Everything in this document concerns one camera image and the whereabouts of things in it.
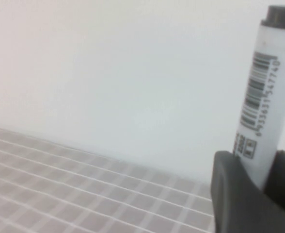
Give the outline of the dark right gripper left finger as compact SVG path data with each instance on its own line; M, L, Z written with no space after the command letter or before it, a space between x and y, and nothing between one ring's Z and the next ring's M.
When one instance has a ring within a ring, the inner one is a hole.
M285 233L285 210L253 184L228 151L215 153L211 198L217 233Z

